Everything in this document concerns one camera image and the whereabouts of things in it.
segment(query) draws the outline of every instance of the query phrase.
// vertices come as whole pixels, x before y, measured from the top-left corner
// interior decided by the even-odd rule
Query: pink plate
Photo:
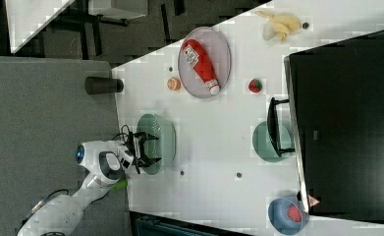
[[[206,50],[212,62],[219,87],[222,90],[228,81],[231,71],[231,52],[229,51],[225,37],[221,32],[211,28],[197,28],[189,33],[185,38],[185,42],[189,39],[197,40],[203,46],[204,50]],[[182,50],[179,52],[179,76],[183,86],[191,95],[198,98],[212,96],[207,86],[186,61]]]

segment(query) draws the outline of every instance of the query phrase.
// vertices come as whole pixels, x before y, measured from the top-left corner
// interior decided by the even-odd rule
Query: black monitor
[[[384,30],[285,59],[304,204],[384,223]]]

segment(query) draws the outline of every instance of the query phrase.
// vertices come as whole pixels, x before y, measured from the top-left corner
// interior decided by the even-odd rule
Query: white table
[[[11,53],[16,53],[75,0],[5,0]]]
[[[113,69],[114,78],[125,81],[124,92],[116,95],[120,125],[132,127],[142,114],[157,113],[173,121],[178,137],[173,166],[155,176],[128,173],[130,210],[249,235],[279,235],[267,209],[272,200],[298,191],[296,160],[267,163],[253,150],[251,138],[256,125],[266,120],[270,98],[287,95],[283,59],[383,30],[384,1],[276,0],[259,9],[295,14],[310,28],[283,43],[264,41],[266,19],[254,10],[213,27],[229,43],[232,70],[225,89],[210,99],[194,98],[183,88],[167,89],[167,80],[178,75],[181,41]],[[261,94],[247,90],[253,78],[262,80]],[[288,106],[280,107],[291,128]],[[300,235],[384,235],[380,228],[384,225],[313,216]]]

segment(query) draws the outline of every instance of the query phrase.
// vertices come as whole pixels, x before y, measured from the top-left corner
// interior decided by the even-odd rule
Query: green bowl
[[[145,173],[155,175],[163,169],[163,166],[171,165],[176,153],[176,134],[170,121],[159,115],[145,114],[139,118],[137,132],[146,132],[159,138],[157,141],[147,141],[144,144],[148,158],[162,158],[149,167],[143,167]]]
[[[291,148],[292,139],[290,137],[289,131],[283,125],[280,125],[279,129],[281,148]],[[278,162],[290,156],[290,153],[283,153],[281,157],[278,156],[269,138],[266,121],[260,123],[253,131],[252,145],[256,153],[262,159],[268,162]]]

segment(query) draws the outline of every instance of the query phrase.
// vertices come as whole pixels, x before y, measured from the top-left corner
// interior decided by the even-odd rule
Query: ketchup bottle
[[[220,90],[212,62],[201,44],[194,40],[187,40],[182,46],[186,61],[200,76],[201,80],[209,88],[211,94],[217,94]]]

